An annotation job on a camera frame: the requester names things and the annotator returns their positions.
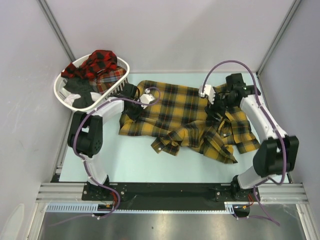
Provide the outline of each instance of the metal frame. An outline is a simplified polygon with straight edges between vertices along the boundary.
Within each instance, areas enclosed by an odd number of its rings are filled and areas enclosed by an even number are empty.
[[[297,12],[297,10],[298,10],[298,8],[299,8],[299,6],[300,6],[302,1],[303,0],[295,0],[292,3],[292,5],[291,5],[288,13],[286,14],[286,16],[285,16],[285,18],[284,18],[284,20],[283,20],[278,32],[276,33],[276,35],[275,35],[275,37],[274,37],[269,49],[266,51],[266,54],[264,55],[264,57],[262,59],[262,62],[260,63],[260,66],[259,66],[259,68],[258,68],[258,70],[256,72],[258,76],[260,76],[262,71],[264,70],[268,60],[270,59],[272,53],[275,51],[276,47],[278,46],[278,43],[280,42],[280,40],[283,37],[285,31],[287,30],[287,28],[288,28],[293,16]]]
[[[58,38],[63,50],[65,51],[65,54],[68,56],[68,58],[71,62],[75,61],[76,58],[75,58],[67,40],[66,40],[63,32],[61,31],[59,24],[58,24],[55,16],[53,15],[47,1],[46,0],[37,0],[37,2],[39,3],[39,6],[40,6],[43,14],[45,15],[46,19],[48,20],[49,25],[52,27],[54,34]]]
[[[82,201],[82,193],[85,183],[43,183],[36,198],[36,207],[32,219],[31,228],[27,235],[28,240],[37,240],[42,222],[44,220],[46,208],[50,203],[69,203],[73,206],[87,204],[97,204],[100,201]],[[272,183],[265,183],[258,187],[261,203],[265,204],[296,204],[300,221],[307,240],[318,240],[319,233],[314,225],[308,198],[302,184],[286,183],[277,186]],[[136,211],[118,210],[115,213],[174,213],[174,214],[227,214],[232,204],[241,202],[225,202],[225,211]]]
[[[61,31],[52,11],[46,0],[37,0],[40,8],[43,11],[43,14],[48,20],[48,23],[52,27],[55,35],[57,36],[62,48],[67,54],[69,60],[73,62],[75,60],[75,56],[63,34]],[[260,84],[260,75],[264,70],[265,65],[276,49],[278,43],[280,42],[282,36],[284,35],[288,25],[290,24],[294,14],[297,12],[302,0],[295,0],[285,19],[283,20],[277,34],[275,35],[269,49],[267,50],[265,56],[262,59],[262,62],[257,71],[257,79]],[[61,142],[61,147],[57,156],[56,169],[53,174],[60,174],[63,166],[64,158],[66,155],[67,149],[67,137],[68,137],[68,127],[71,124],[72,115],[69,118],[69,122],[66,129],[66,134]],[[50,203],[71,203],[75,205],[81,205],[83,203],[89,204],[97,204],[100,201],[82,201],[82,193],[84,188],[84,183],[43,183],[40,187],[38,196],[36,198],[33,218],[31,221],[31,225],[29,231],[27,233],[26,239],[28,240],[36,240],[38,239],[41,226],[44,220],[45,212],[47,206]],[[283,184],[282,186],[275,186],[274,184],[263,184],[258,188],[260,193],[261,202],[263,204],[296,204],[301,224],[305,233],[305,236],[308,240],[318,240],[319,233],[317,228],[314,225],[314,217],[312,215],[310,205],[308,202],[308,198],[305,192],[305,189],[302,184]],[[241,202],[225,202],[226,206],[231,204],[241,204]],[[126,210],[126,213],[137,213],[137,211]]]

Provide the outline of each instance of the black cloth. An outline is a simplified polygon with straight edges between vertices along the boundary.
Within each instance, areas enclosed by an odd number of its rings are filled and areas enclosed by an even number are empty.
[[[67,80],[64,88],[72,94],[79,94],[81,97],[74,100],[72,107],[77,109],[84,109],[94,104],[91,93],[94,92],[89,81],[75,77]]]

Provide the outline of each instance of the plaid shirt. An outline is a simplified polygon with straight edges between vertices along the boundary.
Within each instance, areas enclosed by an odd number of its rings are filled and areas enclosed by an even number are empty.
[[[104,73],[109,73],[117,68],[117,56],[112,51],[96,50],[80,67],[76,68],[71,62],[63,72],[61,77],[72,79],[95,79]]]
[[[161,99],[157,104],[148,106],[135,122],[122,114],[119,134],[156,137],[151,146],[157,153],[165,151],[176,156],[180,147],[189,147],[229,164],[237,163],[233,145],[241,154],[260,146],[251,132],[246,114],[239,107],[227,108],[220,122],[206,120],[208,100],[199,97],[197,88],[148,80],[140,82],[137,87],[141,93],[146,88],[157,87]],[[225,92],[226,88],[224,84],[214,90]],[[151,94],[158,97],[154,89]]]
[[[113,84],[126,74],[126,70],[117,66],[115,71],[100,74],[96,79],[90,79],[89,83],[96,93],[104,94]]]

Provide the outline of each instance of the light blue table surface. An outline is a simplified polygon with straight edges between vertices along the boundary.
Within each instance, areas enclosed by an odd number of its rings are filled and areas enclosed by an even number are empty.
[[[130,74],[128,80],[135,85],[143,80],[151,80],[199,88],[206,75],[206,73]],[[207,84],[213,86],[224,84],[228,75],[230,73],[212,73]],[[253,84],[248,73],[243,73],[242,76],[247,85]],[[238,161],[236,164],[221,163],[188,147],[181,147],[177,156],[166,152],[157,154],[150,146],[155,140],[154,137],[118,135],[119,118],[120,114],[103,126],[103,146],[99,154],[103,158],[111,182],[228,183],[235,175],[243,173],[252,166],[256,153],[251,151],[239,154],[234,147],[233,154]],[[253,126],[252,132],[258,137]],[[84,166],[70,147],[67,147],[59,180],[87,181]]]

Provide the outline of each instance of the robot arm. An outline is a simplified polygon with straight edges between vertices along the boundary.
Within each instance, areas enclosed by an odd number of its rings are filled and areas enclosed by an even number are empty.
[[[260,92],[258,92],[258,98],[261,106],[258,105],[254,87],[246,86],[241,73],[231,74],[226,81],[228,94],[221,96],[211,85],[206,84],[203,92],[202,86],[199,88],[199,96],[208,98],[206,107],[208,119],[219,119],[224,115],[226,107],[240,107],[258,134],[261,146],[253,157],[253,166],[238,175],[236,179],[240,189],[251,189],[272,175],[282,174],[284,161],[282,151],[286,151],[286,172],[292,171],[295,167],[299,146],[297,137],[288,136],[278,125],[265,107]],[[283,139],[285,149],[281,148],[279,137],[270,121],[273,122]]]
[[[123,90],[117,96],[133,100],[136,95],[136,90],[136,86],[126,83]],[[131,119],[135,120],[142,113],[143,109],[147,107],[147,105],[143,104],[150,104],[150,102],[155,100],[155,97],[152,94],[149,94],[147,90],[146,93],[139,97],[139,102],[142,103],[141,105],[120,99],[114,100],[116,98],[117,97],[109,97],[106,100],[109,101],[109,104],[98,109],[88,118],[76,141],[77,153],[83,155],[85,158],[83,161],[86,162],[86,167],[93,179],[102,185],[104,185],[108,179],[108,173],[105,171],[103,158],[97,156],[103,145],[103,125],[113,116],[123,113],[124,111]],[[67,139],[69,147],[73,146],[76,132],[86,115],[86,112],[81,111],[76,111],[73,114]],[[97,185],[91,178],[88,179],[88,182]]]

